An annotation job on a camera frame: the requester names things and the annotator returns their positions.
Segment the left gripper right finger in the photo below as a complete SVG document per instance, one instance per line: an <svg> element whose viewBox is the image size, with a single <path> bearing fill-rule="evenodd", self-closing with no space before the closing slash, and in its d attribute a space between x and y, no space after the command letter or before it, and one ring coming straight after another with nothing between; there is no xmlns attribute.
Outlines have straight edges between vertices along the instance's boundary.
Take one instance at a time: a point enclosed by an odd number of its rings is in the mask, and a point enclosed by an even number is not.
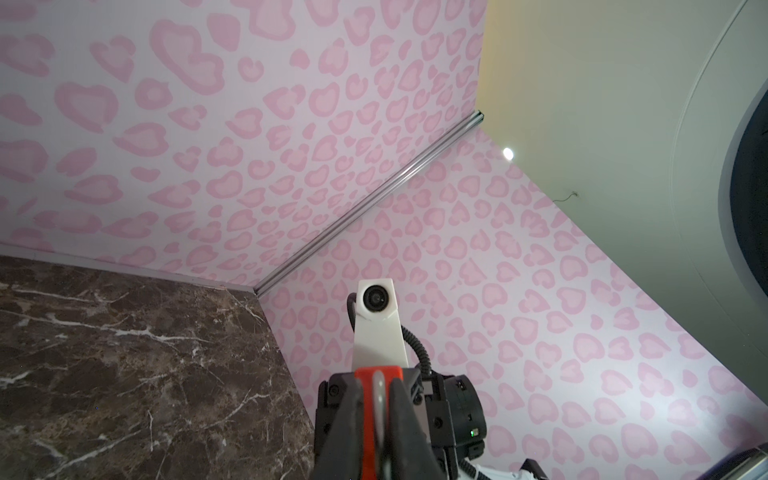
<svg viewBox="0 0 768 480"><path fill-rule="evenodd" d="M431 446L426 441L409 393L400 378L394 378L389 385L386 438L392 479L445 478Z"/></svg>

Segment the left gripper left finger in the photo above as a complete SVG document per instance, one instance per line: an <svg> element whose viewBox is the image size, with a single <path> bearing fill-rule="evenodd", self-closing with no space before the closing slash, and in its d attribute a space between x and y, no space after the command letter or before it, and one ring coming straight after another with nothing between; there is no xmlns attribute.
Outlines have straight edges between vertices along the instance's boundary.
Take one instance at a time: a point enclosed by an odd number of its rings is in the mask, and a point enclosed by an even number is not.
<svg viewBox="0 0 768 480"><path fill-rule="evenodd" d="M318 389L312 479L356 480L363 459L363 388L353 374L334 374Z"/></svg>

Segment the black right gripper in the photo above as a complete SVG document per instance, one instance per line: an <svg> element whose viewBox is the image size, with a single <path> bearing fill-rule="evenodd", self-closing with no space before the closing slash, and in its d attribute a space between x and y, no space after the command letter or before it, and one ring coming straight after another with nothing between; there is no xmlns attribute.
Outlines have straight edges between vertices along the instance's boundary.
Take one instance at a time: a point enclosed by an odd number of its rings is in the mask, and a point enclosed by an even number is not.
<svg viewBox="0 0 768 480"><path fill-rule="evenodd" d="M403 369L403 383L415 414L444 474L474 474L472 460L485 449L487 425L478 393L464 375L423 377Z"/></svg>

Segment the red padlock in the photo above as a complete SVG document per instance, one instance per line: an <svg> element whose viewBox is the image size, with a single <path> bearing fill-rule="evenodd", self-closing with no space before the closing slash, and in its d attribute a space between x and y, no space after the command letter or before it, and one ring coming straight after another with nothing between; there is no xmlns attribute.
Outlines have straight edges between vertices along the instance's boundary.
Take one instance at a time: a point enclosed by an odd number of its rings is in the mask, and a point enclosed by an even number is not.
<svg viewBox="0 0 768 480"><path fill-rule="evenodd" d="M392 478L392 461L388 446L389 385L403 379L400 366L377 366L357 369L354 377L362 387L362 461L361 479Z"/></svg>

